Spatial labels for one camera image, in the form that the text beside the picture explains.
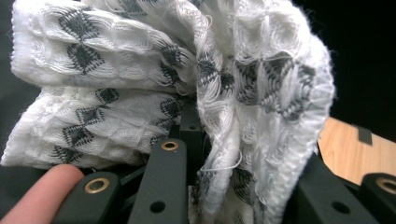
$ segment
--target white knitted fabric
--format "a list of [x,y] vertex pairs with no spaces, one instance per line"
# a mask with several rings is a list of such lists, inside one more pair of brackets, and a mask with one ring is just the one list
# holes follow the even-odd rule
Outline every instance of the white knitted fabric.
[[329,115],[330,56],[288,0],[16,0],[12,71],[43,87],[3,165],[145,162],[196,95],[212,149],[191,223],[280,223]]

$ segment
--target loose thread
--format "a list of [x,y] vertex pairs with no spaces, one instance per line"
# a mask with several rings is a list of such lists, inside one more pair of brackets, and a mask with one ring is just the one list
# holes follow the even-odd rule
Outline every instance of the loose thread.
[[218,169],[207,169],[207,170],[200,169],[200,171],[201,172],[211,172],[211,171],[220,171],[220,170],[230,170],[230,169],[236,168],[241,162],[242,162],[242,152],[239,152],[239,160],[233,166],[223,167],[223,168],[218,168]]

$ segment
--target finger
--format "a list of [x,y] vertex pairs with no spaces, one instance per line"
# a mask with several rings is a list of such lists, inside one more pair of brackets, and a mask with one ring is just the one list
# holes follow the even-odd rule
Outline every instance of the finger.
[[51,168],[0,223],[50,223],[64,198],[82,177],[84,174],[72,165],[62,164]]

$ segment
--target wooden surface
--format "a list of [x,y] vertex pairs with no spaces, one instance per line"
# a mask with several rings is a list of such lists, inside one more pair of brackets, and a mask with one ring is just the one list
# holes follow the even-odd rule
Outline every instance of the wooden surface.
[[360,142],[356,127],[329,118],[318,142],[326,165],[359,185],[369,173],[396,175],[396,143],[375,134],[372,137],[372,146]]

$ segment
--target screw hole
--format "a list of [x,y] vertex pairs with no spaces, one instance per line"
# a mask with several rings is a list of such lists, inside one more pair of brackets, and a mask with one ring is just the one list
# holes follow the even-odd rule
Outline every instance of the screw hole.
[[153,213],[161,213],[163,210],[165,210],[165,203],[163,202],[152,203],[151,206],[149,207],[149,210]]
[[392,179],[387,179],[384,177],[379,177],[376,180],[376,184],[384,191],[396,195],[396,181]]
[[384,185],[385,185],[385,187],[387,187],[389,189],[396,190],[396,184],[394,184],[394,183],[386,182],[386,183],[384,183]]
[[98,177],[88,182],[84,189],[87,193],[95,194],[107,189],[109,185],[110,181],[107,178]]
[[164,142],[161,147],[163,150],[171,151],[175,150],[178,148],[178,143],[177,142]]
[[97,181],[93,182],[93,183],[90,185],[90,189],[99,189],[99,188],[101,188],[104,184],[105,184],[105,182],[103,182],[102,180],[97,180]]
[[344,205],[343,203],[340,202],[333,202],[332,203],[332,208],[335,209],[335,211],[342,213],[342,214],[349,214],[350,210],[349,208]]
[[165,144],[165,147],[174,147],[175,146],[175,143],[166,143]]

